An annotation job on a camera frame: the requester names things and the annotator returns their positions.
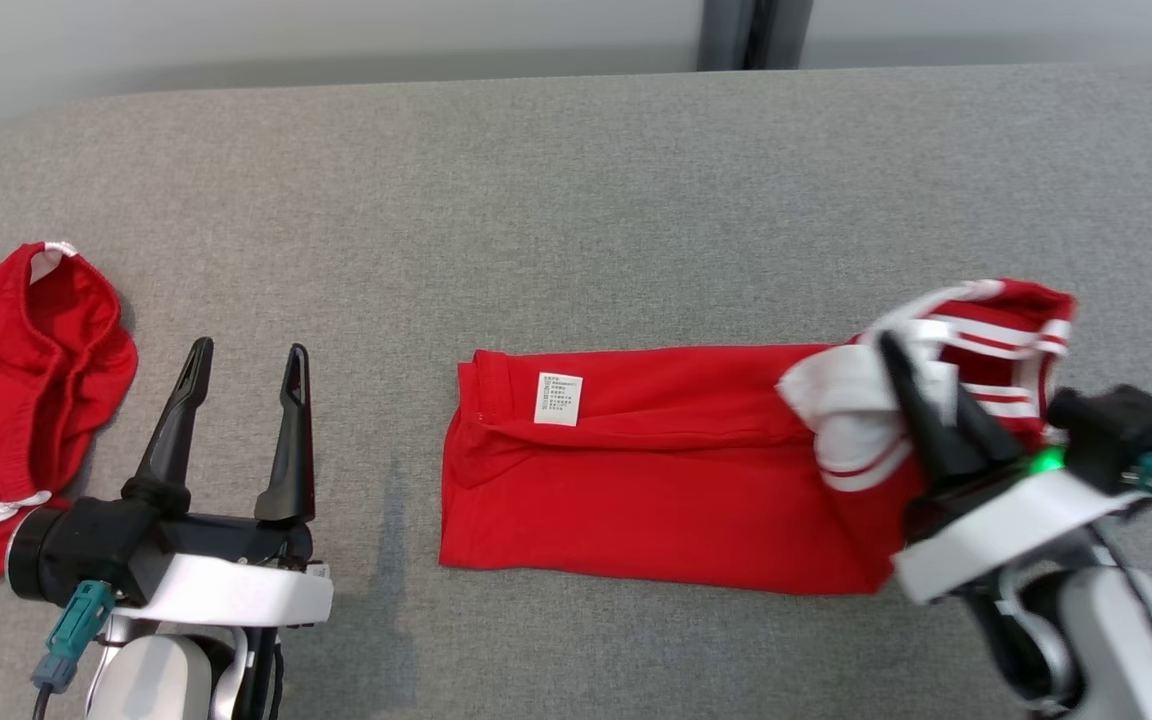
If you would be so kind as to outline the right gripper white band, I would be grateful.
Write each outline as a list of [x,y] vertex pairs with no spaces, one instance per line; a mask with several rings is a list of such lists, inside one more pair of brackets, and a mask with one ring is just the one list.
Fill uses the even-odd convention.
[[1137,488],[1102,492],[1075,477],[1064,467],[1064,448],[1043,448],[1010,468],[1024,455],[1023,445],[961,388],[956,366],[919,363],[893,332],[879,334],[878,350],[925,484],[945,492],[916,497],[905,507],[905,547],[892,564],[910,601],[952,594],[1147,500]]

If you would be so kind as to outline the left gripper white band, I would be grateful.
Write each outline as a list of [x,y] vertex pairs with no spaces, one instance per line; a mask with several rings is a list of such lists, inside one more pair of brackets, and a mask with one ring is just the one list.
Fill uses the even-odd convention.
[[[191,506],[185,478],[212,355],[212,338],[197,338],[189,348],[141,465],[122,487],[123,500],[147,503],[164,518],[182,518]],[[329,566],[312,559],[314,539],[305,524],[296,524],[316,518],[311,376],[301,343],[289,350],[279,401],[275,455],[268,488],[256,498],[255,520],[194,515],[166,524],[175,556],[151,600],[126,607],[126,617],[238,628],[329,619]]]

